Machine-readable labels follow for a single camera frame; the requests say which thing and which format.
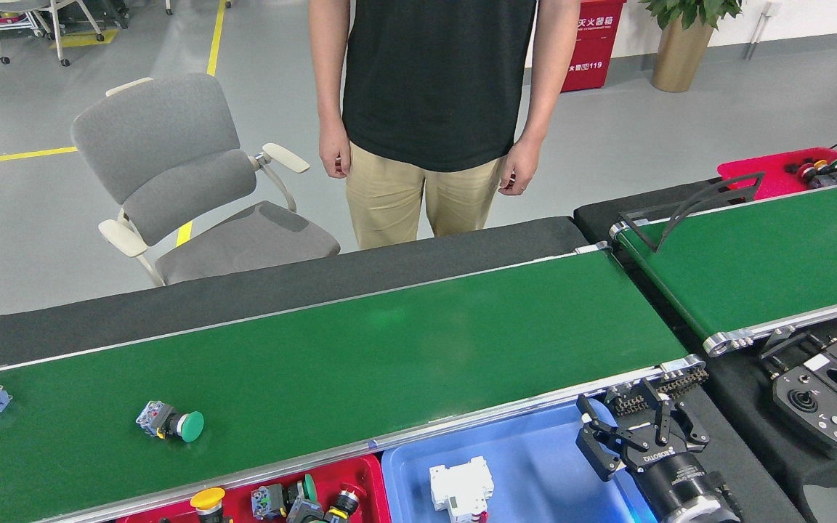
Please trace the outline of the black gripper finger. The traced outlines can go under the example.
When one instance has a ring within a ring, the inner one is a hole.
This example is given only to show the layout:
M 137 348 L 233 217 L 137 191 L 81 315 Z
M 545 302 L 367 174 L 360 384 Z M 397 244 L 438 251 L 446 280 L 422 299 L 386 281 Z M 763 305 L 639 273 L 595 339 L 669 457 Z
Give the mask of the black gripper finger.
M 655 414 L 655 442 L 659 445 L 671 443 L 674 439 L 674 427 L 679 428 L 676 434 L 684 441 L 688 453 L 701 453 L 710 443 L 708 432 L 695 427 L 697 417 L 681 400 L 688 391 L 694 390 L 698 385 L 700 383 L 691 378 L 685 378 L 671 388 L 668 388 L 671 383 L 657 385 L 647 378 L 641 380 L 639 394 L 647 408 Z
M 642 438 L 621 426 L 612 426 L 600 419 L 588 397 L 577 399 L 583 426 L 577 436 L 577 447 L 584 454 L 598 477 L 608 482 L 615 471 L 626 468 L 631 474 L 641 474 L 642 466 L 628 456 L 627 449 L 642 451 Z

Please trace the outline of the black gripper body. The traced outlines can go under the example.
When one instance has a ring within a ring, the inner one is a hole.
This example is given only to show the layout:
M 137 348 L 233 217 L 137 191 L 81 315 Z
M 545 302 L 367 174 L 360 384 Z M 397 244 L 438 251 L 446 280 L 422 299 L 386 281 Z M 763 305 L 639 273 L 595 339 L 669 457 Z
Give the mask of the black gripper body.
M 665 446 L 628 456 L 642 466 L 631 474 L 658 521 L 735 521 L 737 507 L 720 472 L 708 472 L 685 446 Z

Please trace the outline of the person's left hand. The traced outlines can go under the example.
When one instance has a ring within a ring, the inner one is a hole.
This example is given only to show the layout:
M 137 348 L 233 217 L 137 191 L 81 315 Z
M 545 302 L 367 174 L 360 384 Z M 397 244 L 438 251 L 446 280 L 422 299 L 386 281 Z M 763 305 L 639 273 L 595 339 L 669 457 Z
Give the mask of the person's left hand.
M 498 192 L 507 196 L 521 196 L 537 172 L 542 140 L 522 137 L 509 149 L 504 158 Z

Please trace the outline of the person's right hand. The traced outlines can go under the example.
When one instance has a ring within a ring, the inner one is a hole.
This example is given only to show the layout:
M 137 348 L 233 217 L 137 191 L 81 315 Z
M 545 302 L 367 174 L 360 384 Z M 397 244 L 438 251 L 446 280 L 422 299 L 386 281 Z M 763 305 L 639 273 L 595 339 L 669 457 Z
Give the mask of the person's right hand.
M 320 123 L 319 158 L 325 174 L 333 179 L 344 179 L 351 168 L 351 142 L 343 123 Z

